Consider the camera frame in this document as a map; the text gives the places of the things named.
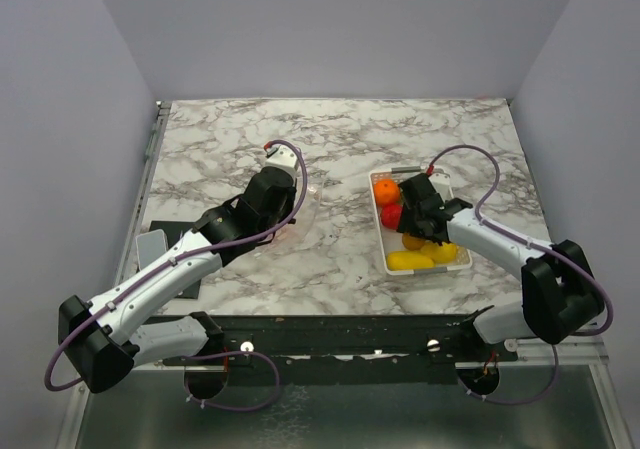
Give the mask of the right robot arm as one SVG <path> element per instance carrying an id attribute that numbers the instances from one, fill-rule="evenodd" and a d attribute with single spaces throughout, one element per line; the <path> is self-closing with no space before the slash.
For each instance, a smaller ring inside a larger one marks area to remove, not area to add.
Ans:
<path id="1" fill-rule="evenodd" d="M 579 245 L 530 238 L 482 216 L 462 199 L 444 200 L 425 173 L 401 182 L 399 190 L 399 232 L 469 249 L 521 284 L 519 303 L 481 311 L 473 327 L 460 334 L 459 347 L 467 358 L 481 360 L 507 339 L 558 344 L 604 312 L 604 297 Z"/>

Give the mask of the white perforated basket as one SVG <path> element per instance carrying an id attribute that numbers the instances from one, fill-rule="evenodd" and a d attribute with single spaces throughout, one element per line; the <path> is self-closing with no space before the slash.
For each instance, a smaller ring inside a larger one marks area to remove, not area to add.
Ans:
<path id="1" fill-rule="evenodd" d="M 473 259 L 471 253 L 461 246 L 458 246 L 458 254 L 456 259 L 450 264 L 436 264 L 432 269 L 415 270 L 415 271 L 390 271 L 387 268 L 386 256 L 395 251 L 409 251 L 406 250 L 402 244 L 402 235 L 393 230 L 387 229 L 380 223 L 380 212 L 382 207 L 378 207 L 374 201 L 373 185 L 381 179 L 392 179 L 399 184 L 410 176 L 415 176 L 418 173 L 425 172 L 426 167 L 420 166 L 406 166 L 387 169 L 376 169 L 369 173 L 369 188 L 371 195 L 371 204 L 374 215 L 374 226 L 377 231 L 377 239 L 379 242 L 379 249 L 383 258 L 383 267 L 385 272 L 390 276 L 414 276 L 414 275 L 426 275 L 426 274 L 442 274 L 453 273 L 464 269 L 469 269 L 472 266 Z"/>

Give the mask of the orange-yellow toy fruit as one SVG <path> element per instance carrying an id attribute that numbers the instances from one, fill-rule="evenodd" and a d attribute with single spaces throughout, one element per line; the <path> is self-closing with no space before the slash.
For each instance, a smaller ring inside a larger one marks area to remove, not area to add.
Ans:
<path id="1" fill-rule="evenodd" d="M 420 250 L 426 243 L 425 239 L 411 236 L 408 233 L 402 235 L 402 244 L 406 250 L 417 251 Z"/>

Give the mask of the red toy strawberry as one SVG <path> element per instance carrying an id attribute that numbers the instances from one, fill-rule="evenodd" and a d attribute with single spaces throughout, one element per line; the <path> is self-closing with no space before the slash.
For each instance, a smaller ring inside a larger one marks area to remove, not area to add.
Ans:
<path id="1" fill-rule="evenodd" d="M 397 231 L 402 215 L 403 206 L 401 204 L 389 204 L 384 206 L 380 212 L 380 223 L 383 227 Z"/>

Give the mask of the clear dotted zip bag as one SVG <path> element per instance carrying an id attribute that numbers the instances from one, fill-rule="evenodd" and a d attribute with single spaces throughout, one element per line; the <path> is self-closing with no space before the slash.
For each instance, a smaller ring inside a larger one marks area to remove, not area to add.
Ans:
<path id="1" fill-rule="evenodd" d="M 257 247 L 258 254 L 281 255 L 296 250 L 311 240 L 311 232 L 322 204 L 325 182 L 323 171 L 308 171 L 307 190 L 303 204 L 295 216 L 295 223 L 279 230 L 270 244 Z"/>

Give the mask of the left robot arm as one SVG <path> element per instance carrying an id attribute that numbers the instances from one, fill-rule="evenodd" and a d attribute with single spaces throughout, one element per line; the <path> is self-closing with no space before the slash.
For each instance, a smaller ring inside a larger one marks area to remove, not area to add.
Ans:
<path id="1" fill-rule="evenodd" d="M 211 208 L 179 241 L 145 269 L 84 301 L 73 295 L 58 309 L 58 347 L 94 393 L 121 382 L 131 370 L 156 359 L 193 357 L 206 364 L 221 340 L 204 316 L 187 316 L 158 329 L 148 319 L 190 285 L 213 274 L 293 222 L 308 186 L 290 169 L 264 167 L 245 191 Z"/>

